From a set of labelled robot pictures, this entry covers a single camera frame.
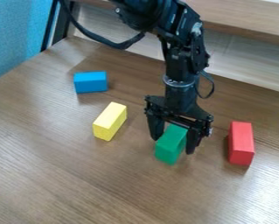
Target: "yellow block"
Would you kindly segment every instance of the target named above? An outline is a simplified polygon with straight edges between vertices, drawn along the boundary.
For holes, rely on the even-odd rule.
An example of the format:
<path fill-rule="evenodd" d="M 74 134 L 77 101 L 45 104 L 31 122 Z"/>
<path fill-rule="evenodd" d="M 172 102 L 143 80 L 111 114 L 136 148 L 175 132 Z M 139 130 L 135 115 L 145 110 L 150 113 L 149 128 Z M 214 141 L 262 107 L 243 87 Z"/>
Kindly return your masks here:
<path fill-rule="evenodd" d="M 96 118 L 93 125 L 94 135 L 100 139 L 110 141 L 126 120 L 127 107 L 111 102 Z"/>

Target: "robotic arm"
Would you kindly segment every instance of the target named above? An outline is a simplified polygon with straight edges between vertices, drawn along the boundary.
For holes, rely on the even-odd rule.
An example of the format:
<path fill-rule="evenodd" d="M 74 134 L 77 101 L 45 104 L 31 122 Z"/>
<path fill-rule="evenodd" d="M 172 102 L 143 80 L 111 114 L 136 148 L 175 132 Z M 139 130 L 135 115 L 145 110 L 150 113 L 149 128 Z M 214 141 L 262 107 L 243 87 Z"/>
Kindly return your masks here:
<path fill-rule="evenodd" d="M 59 0 L 73 24 L 91 39 L 108 46 L 126 49 L 144 37 L 145 32 L 156 33 L 161 41 L 166 62 L 163 77 L 165 96 L 148 95 L 145 114 L 150 135 L 156 141 L 164 133 L 164 123 L 174 123 L 188 129 L 186 153 L 192 154 L 203 137 L 212 133 L 213 116 L 197 104 L 200 75 L 212 84 L 204 71 L 209 66 L 209 54 L 204 44 L 204 29 L 199 14 L 179 0 L 111 0 L 120 19 L 140 33 L 121 44 L 100 37 L 78 24 L 69 13 L 64 0 Z M 202 98 L 208 98 L 214 92 Z"/>

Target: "wooden block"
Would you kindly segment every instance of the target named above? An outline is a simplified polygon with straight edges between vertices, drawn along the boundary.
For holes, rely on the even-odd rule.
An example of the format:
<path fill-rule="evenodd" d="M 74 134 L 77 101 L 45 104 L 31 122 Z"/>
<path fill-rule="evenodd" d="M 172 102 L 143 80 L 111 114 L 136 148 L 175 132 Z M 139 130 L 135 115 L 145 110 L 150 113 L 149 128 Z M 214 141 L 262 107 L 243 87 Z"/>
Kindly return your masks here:
<path fill-rule="evenodd" d="M 93 124 L 94 135 L 110 141 L 127 119 L 127 107 L 111 102 Z"/>
<path fill-rule="evenodd" d="M 186 144 L 187 131 L 171 124 L 156 143 L 155 157 L 168 165 L 177 163 Z"/>
<path fill-rule="evenodd" d="M 73 77 L 73 83 L 77 94 L 108 90 L 107 73 L 105 71 L 76 73 Z"/>
<path fill-rule="evenodd" d="M 231 164 L 251 165 L 255 155 L 255 141 L 251 123 L 232 122 L 228 143 L 228 159 Z"/>

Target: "blue wall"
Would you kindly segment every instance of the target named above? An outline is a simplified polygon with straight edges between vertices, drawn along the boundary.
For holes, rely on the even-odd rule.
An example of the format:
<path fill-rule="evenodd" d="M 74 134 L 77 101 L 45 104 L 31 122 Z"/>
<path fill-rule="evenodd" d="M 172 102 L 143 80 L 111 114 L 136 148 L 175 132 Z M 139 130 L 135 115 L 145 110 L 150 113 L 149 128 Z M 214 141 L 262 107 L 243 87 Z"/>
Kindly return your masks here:
<path fill-rule="evenodd" d="M 0 0 L 0 75 L 40 51 L 52 0 Z"/>

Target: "green block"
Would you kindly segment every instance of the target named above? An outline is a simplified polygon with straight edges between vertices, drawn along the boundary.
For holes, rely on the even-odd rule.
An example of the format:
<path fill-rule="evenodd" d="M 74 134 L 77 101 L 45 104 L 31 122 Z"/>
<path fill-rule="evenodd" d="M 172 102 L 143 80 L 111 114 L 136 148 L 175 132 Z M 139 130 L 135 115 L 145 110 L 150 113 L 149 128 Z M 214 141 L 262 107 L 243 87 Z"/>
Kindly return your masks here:
<path fill-rule="evenodd" d="M 171 124 L 156 143 L 155 157 L 168 165 L 177 163 L 185 147 L 187 131 Z"/>

